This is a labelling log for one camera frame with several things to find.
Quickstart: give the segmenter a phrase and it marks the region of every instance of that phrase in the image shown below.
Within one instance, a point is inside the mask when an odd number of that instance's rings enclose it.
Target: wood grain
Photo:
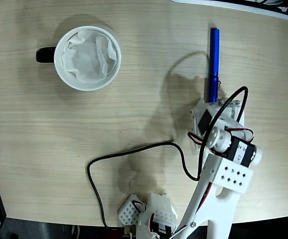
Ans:
[[[121,38],[117,78],[95,92],[67,87],[38,48],[76,26]],[[288,216],[288,21],[169,0],[0,0],[0,192],[9,217],[101,225],[85,167],[101,155],[174,138],[188,168],[189,110],[203,97],[209,28],[221,29],[220,94],[249,88],[246,125],[264,155],[235,222]],[[94,165],[108,225],[130,193],[166,192],[182,216],[195,188],[175,149]]]

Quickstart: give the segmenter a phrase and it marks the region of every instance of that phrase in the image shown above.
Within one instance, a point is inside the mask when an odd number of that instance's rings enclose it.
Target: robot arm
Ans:
[[[192,109],[192,128],[203,138],[206,127],[218,111],[219,103],[200,103]],[[236,121],[238,102],[233,102],[216,122],[207,140],[203,168],[197,187],[186,209],[174,239],[187,239],[198,226],[208,221],[208,239],[227,239],[236,206],[245,193],[253,171],[262,157],[262,150],[251,144],[253,135]],[[230,128],[246,129],[233,133]],[[216,190],[222,192],[216,196]]]

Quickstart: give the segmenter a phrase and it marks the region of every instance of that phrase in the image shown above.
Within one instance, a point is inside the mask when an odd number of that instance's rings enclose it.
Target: mug handle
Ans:
[[[54,63],[55,46],[43,47],[36,51],[35,59],[40,63]]]

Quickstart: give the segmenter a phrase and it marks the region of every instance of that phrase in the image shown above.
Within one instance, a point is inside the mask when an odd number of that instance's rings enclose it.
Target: blue marker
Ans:
[[[219,29],[210,30],[210,66],[208,79],[208,102],[216,102],[218,97],[219,72]]]

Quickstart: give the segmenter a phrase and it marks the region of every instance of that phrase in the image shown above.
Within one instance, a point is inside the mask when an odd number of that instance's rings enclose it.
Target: white tissue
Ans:
[[[64,47],[63,67],[84,83],[105,79],[113,71],[117,53],[111,40],[98,31],[85,30],[73,35]]]

